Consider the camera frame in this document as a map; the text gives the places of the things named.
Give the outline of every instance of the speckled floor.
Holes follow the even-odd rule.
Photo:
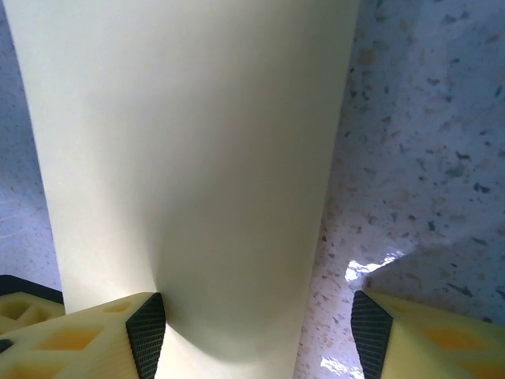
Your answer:
[[[0,0],[0,274],[60,289],[23,82]]]
[[[505,325],[505,2],[362,0],[295,378],[363,378],[363,286]],[[0,273],[59,288],[0,6]]]

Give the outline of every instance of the cylindrical column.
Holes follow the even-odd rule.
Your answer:
[[[67,309],[160,291],[161,377],[290,377],[358,1],[4,3]]]

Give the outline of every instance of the black textured corner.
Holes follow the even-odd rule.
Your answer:
[[[165,308],[159,292],[153,294],[126,322],[139,379],[155,377],[165,336],[165,323]]]
[[[16,276],[0,275],[0,296],[13,294],[15,292],[24,292],[26,294],[45,298],[51,302],[63,304],[63,294],[52,288],[30,282]]]
[[[380,379],[393,317],[366,293],[357,291],[350,325],[365,379]]]
[[[13,345],[14,342],[11,340],[0,340],[0,354]]]

